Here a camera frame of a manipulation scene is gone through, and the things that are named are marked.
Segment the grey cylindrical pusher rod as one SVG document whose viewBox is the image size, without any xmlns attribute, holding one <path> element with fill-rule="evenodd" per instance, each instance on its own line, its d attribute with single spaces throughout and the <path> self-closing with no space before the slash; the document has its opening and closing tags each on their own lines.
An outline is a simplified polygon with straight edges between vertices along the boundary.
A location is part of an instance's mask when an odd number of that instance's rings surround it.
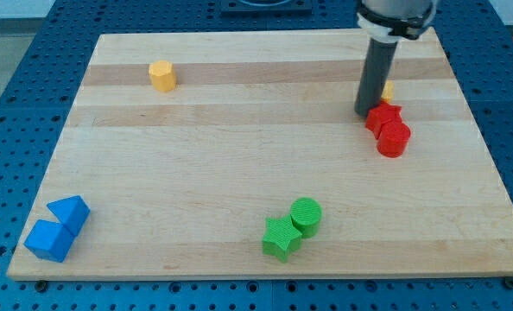
<svg viewBox="0 0 513 311">
<path fill-rule="evenodd" d="M 397 42 L 370 39 L 354 105 L 354 111 L 360 117 L 367 117 L 370 110 L 379 105 L 396 47 Z"/>
</svg>

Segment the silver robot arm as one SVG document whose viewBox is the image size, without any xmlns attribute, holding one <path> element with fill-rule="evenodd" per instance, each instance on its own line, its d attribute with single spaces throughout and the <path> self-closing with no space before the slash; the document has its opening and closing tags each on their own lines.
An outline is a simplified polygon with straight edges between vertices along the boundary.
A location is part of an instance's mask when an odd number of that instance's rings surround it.
<svg viewBox="0 0 513 311">
<path fill-rule="evenodd" d="M 367 117 L 379 105 L 397 44 L 415 41 L 432 23 L 437 0 L 359 0 L 358 26 L 370 41 L 364 60 L 354 111 Z"/>
</svg>

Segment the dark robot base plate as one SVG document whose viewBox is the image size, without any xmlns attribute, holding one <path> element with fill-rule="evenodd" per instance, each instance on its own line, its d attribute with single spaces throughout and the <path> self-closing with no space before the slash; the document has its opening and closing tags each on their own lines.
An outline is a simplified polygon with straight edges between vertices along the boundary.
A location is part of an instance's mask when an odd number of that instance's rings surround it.
<svg viewBox="0 0 513 311">
<path fill-rule="evenodd" d="M 222 15 L 311 13 L 312 0 L 219 0 Z"/>
</svg>

